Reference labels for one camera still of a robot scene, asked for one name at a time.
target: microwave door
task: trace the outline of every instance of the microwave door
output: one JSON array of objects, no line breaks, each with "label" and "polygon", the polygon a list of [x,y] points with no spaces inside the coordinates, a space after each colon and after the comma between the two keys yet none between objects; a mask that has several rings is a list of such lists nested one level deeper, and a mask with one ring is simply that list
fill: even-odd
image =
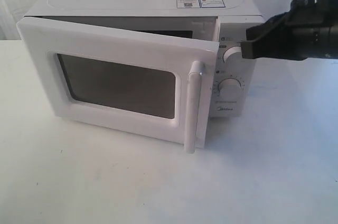
[{"label": "microwave door", "polygon": [[218,42],[39,17],[17,26],[57,116],[204,146]]}]

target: label sticker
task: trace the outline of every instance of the label sticker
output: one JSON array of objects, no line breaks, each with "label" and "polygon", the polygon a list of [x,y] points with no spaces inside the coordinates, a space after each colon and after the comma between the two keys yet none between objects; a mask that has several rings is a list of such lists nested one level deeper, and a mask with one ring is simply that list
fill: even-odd
[{"label": "label sticker", "polygon": [[201,8],[199,0],[177,0],[177,8]]},{"label": "label sticker", "polygon": [[225,7],[223,0],[199,0],[201,8]]}]

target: power level knob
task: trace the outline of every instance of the power level knob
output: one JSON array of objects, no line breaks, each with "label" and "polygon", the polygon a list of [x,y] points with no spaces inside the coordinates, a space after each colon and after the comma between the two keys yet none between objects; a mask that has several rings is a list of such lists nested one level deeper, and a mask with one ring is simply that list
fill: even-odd
[{"label": "power level knob", "polygon": [[230,56],[232,56],[232,55],[242,57],[242,49],[241,49],[241,47],[240,46],[234,46],[234,47],[231,47],[230,49],[227,49],[227,51],[223,55],[223,61],[224,61],[224,63],[226,63],[227,59]]},{"label": "power level knob", "polygon": [[221,97],[227,101],[236,101],[242,94],[241,83],[236,79],[223,80],[218,85]]}]

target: white tabletop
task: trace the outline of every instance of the white tabletop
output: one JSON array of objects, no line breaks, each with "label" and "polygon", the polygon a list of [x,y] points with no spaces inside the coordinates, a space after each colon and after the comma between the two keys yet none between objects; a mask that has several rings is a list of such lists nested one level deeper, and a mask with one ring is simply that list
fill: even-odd
[{"label": "white tabletop", "polygon": [[0,223],[337,223],[338,62],[260,59],[240,118],[179,144],[54,117],[0,41]]}]

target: brand logo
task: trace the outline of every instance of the brand logo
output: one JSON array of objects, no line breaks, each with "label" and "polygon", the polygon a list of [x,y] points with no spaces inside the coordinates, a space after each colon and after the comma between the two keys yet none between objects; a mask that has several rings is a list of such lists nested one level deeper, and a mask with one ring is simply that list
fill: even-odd
[{"label": "brand logo", "polygon": [[224,107],[217,107],[217,111],[232,111],[233,109],[224,108]]}]

